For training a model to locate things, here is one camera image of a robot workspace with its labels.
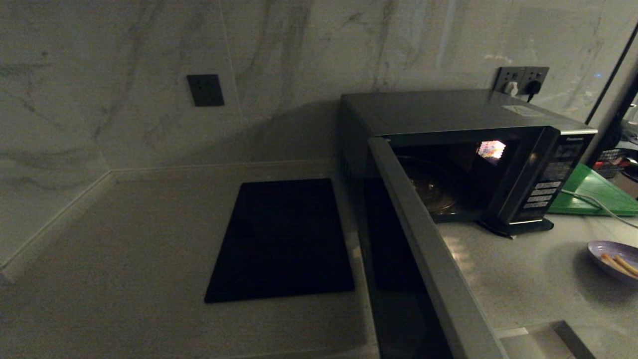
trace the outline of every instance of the plug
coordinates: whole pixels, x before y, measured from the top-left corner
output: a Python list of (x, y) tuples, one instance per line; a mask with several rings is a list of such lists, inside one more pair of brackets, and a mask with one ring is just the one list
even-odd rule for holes
[(505, 85), (505, 89), (503, 90), (503, 92), (510, 95), (511, 97), (516, 96), (516, 94), (518, 93), (518, 82), (516, 81), (508, 82)]
[(541, 84), (540, 81), (536, 80), (527, 84), (527, 86), (525, 87), (525, 91), (530, 94), (530, 97), (527, 97), (527, 102), (530, 102), (534, 95), (540, 92), (541, 86), (543, 86), (543, 84)]

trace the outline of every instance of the breadstick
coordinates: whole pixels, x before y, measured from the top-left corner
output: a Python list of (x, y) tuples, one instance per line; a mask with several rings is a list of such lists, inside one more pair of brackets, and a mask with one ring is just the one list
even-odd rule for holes
[(638, 270), (634, 268), (631, 264), (625, 262), (624, 259), (620, 258), (620, 256), (616, 255), (614, 260), (620, 264), (624, 269), (626, 269), (629, 273), (638, 276)]
[(623, 267), (620, 266), (620, 264), (616, 263), (611, 257), (609, 257), (607, 254), (603, 254), (602, 256), (600, 256), (601, 260), (608, 266), (614, 268), (615, 270), (619, 271), (622, 274), (628, 275), (629, 277), (638, 279), (638, 277), (632, 275), (631, 273), (629, 273), (626, 269), (624, 269)]

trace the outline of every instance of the green cutting board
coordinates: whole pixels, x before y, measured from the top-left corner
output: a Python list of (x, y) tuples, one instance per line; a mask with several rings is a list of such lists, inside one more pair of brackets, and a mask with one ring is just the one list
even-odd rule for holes
[[(578, 164), (563, 189), (594, 197), (616, 215), (638, 215), (638, 201), (583, 164)], [(608, 215), (600, 208), (564, 193), (558, 195), (549, 208), (548, 213), (594, 216)]]

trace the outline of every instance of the white cable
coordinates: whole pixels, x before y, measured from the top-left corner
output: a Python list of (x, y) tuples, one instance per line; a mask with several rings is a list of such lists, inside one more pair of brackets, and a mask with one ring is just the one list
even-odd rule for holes
[(589, 204), (595, 204), (596, 206), (598, 206), (599, 208), (601, 208), (602, 210), (607, 212), (607, 214), (609, 214), (610, 216), (612, 216), (615, 219), (619, 220), (620, 222), (623, 222), (626, 225), (630, 225), (633, 228), (638, 229), (638, 225), (635, 225), (633, 223), (627, 222), (626, 220), (624, 220), (624, 219), (620, 218), (619, 216), (615, 215), (614, 213), (612, 213), (612, 211), (608, 210), (607, 207), (605, 207), (602, 203), (600, 203), (597, 199), (595, 199), (592, 196), (584, 195), (584, 194), (577, 194), (575, 192), (570, 192), (570, 191), (567, 191), (567, 190), (560, 190), (560, 192), (563, 192), (563, 193), (566, 193), (566, 194), (570, 194), (570, 195), (572, 195), (572, 196), (574, 196), (574, 197), (576, 197), (576, 198), (578, 198), (578, 199), (580, 199), (582, 201), (585, 201), (585, 202), (587, 202)]

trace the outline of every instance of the microwave buttons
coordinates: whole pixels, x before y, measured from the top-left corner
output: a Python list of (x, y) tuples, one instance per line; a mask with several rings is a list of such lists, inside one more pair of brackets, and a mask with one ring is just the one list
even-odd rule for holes
[(555, 188), (549, 189), (549, 190), (534, 190), (532, 191), (531, 195), (546, 195), (546, 194), (553, 194), (556, 192)]
[(523, 206), (523, 208), (538, 208), (538, 207), (545, 207), (547, 206), (549, 202), (533, 202), (533, 203), (528, 203), (525, 204)]
[(552, 199), (552, 196), (550, 195), (541, 195), (538, 197), (530, 197), (527, 199), (528, 202), (542, 202), (542, 201), (549, 201), (550, 199)]
[(560, 181), (556, 181), (556, 182), (545, 182), (545, 183), (537, 183), (536, 184), (536, 189), (539, 190), (541, 188), (552, 188), (552, 187), (558, 187), (560, 186)]

